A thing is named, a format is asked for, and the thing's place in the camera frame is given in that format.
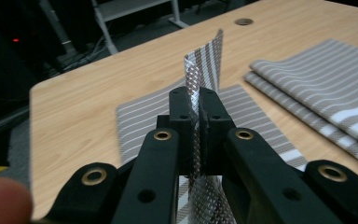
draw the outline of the wooden table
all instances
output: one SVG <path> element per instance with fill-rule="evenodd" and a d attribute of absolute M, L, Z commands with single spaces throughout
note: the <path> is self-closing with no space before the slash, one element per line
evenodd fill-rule
<path fill-rule="evenodd" d="M 234 23 L 250 18 L 254 23 Z M 321 0 L 264 0 L 44 81 L 31 91 L 34 217 L 81 166 L 120 166 L 116 108 L 184 75 L 183 57 L 225 32 L 221 88 L 241 84 L 307 160 L 358 160 L 242 80 L 256 59 L 281 60 L 327 38 L 358 47 L 358 8 Z"/>

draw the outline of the striped cloth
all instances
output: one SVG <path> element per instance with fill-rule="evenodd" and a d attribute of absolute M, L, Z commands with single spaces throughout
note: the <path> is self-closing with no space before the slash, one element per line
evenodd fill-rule
<path fill-rule="evenodd" d="M 219 177 L 200 172 L 199 89 L 204 87 L 218 92 L 222 43 L 223 31 L 219 30 L 212 41 L 185 56 L 186 82 L 181 79 L 117 108 L 118 137 L 122 160 L 126 163 L 137 156 L 145 135 L 155 128 L 157 115 L 168 114 L 169 91 L 186 85 L 189 106 L 193 110 L 194 130 L 190 131 L 194 134 L 194 172 L 189 180 L 182 176 L 179 179 L 178 223 L 234 222 Z M 306 161 L 302 155 L 240 86 L 222 90 L 219 95 L 237 126 L 260 132 L 287 163 L 304 169 Z"/>
<path fill-rule="evenodd" d="M 245 80 L 358 159 L 358 48 L 329 39 Z"/>
<path fill-rule="evenodd" d="M 185 81 L 181 79 L 167 88 L 117 108 L 118 139 L 123 163 L 136 157 L 145 135 L 156 128 L 157 115 L 169 113 L 169 91 L 184 85 Z M 304 170 L 306 161 L 301 153 L 240 85 L 222 89 L 219 97 L 237 127 L 259 132 L 284 161 L 299 170 Z M 187 223 L 188 179 L 180 176 L 179 185 L 177 223 Z"/>

